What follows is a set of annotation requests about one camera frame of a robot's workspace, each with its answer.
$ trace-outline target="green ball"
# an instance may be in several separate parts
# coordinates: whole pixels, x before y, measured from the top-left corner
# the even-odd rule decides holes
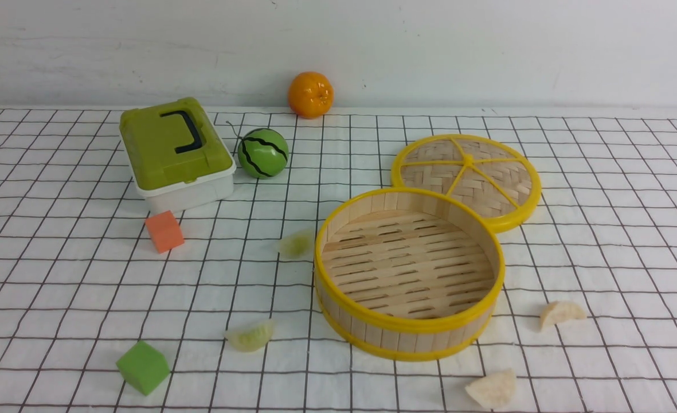
[[[285,138],[269,128],[250,131],[239,141],[237,151],[241,167],[254,178],[272,178],[288,164]]]

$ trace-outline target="green plastic box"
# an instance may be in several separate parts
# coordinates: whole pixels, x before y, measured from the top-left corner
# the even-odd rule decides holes
[[[124,381],[144,395],[152,393],[170,374],[162,353],[144,341],[139,341],[117,362]]]
[[[153,213],[226,198],[236,164],[193,98],[128,110],[120,133],[137,192]]]

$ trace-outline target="bamboo steamer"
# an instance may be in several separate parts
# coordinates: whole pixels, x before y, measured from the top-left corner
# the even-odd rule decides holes
[[[529,160],[504,144],[467,134],[409,144],[392,165],[392,185],[448,196],[479,214],[493,232],[521,225],[542,196]]]
[[[315,243],[315,290],[328,323],[389,359],[439,359],[467,347],[487,326],[503,281],[487,223],[429,190],[352,198]]]

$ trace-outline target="orange foam cube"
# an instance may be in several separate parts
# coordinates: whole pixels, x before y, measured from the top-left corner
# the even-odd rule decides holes
[[[147,227],[147,232],[150,233],[150,239],[155,244],[155,249],[160,254],[185,243],[181,226],[178,225],[178,220],[170,211],[149,217],[149,219],[144,220],[144,225]]]

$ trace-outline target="white plastic box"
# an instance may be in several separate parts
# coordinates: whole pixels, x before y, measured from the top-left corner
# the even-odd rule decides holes
[[[153,214],[180,212],[233,192],[236,163],[195,99],[128,110],[119,129],[137,193]]]
[[[134,176],[131,163],[129,170]],[[232,163],[231,167],[222,172],[202,176],[189,184],[181,182],[156,190],[143,190],[137,185],[137,180],[134,180],[134,185],[137,193],[147,201],[153,215],[165,211],[180,212],[228,198],[234,191],[235,171],[236,163]]]

